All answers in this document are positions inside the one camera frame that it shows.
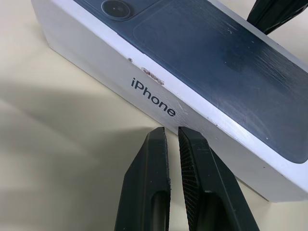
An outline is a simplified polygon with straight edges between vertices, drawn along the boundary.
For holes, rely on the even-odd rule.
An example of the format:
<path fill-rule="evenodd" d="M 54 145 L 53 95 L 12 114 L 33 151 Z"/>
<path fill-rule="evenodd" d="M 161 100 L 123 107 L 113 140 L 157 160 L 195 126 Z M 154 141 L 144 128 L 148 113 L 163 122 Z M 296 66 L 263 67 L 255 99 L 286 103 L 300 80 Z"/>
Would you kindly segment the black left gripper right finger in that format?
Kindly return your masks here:
<path fill-rule="evenodd" d="M 260 231 L 234 174 L 206 138 L 186 127 L 178 138 L 189 231 Z"/>

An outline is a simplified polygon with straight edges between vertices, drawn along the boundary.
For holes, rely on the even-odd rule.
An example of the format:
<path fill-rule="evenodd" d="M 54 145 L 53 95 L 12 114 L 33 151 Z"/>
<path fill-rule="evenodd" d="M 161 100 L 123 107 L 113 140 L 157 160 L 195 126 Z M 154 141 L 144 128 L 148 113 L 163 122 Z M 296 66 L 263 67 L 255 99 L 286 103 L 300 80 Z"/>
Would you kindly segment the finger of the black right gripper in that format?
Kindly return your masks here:
<path fill-rule="evenodd" d="M 269 34 L 308 8 L 308 0 L 256 0 L 247 21 Z"/>

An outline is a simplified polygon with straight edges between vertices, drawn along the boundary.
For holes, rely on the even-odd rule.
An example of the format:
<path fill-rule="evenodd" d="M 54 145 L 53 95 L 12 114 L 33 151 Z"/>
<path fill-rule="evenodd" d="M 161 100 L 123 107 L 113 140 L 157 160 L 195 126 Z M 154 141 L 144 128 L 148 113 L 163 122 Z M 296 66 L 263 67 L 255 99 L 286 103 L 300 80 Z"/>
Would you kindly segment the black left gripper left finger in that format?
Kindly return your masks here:
<path fill-rule="evenodd" d="M 167 137 L 158 127 L 124 175 L 114 231 L 169 231 L 170 200 Z"/>

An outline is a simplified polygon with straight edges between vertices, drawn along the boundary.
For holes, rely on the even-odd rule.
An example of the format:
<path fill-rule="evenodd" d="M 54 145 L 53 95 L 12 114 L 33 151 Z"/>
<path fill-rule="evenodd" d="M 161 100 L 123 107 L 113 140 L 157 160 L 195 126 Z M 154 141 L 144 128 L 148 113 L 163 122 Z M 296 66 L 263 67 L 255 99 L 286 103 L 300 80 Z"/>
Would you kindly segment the white box lid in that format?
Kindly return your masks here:
<path fill-rule="evenodd" d="M 272 202 L 308 200 L 308 65 L 218 0 L 31 0 L 48 45 L 151 118 L 200 132 Z"/>

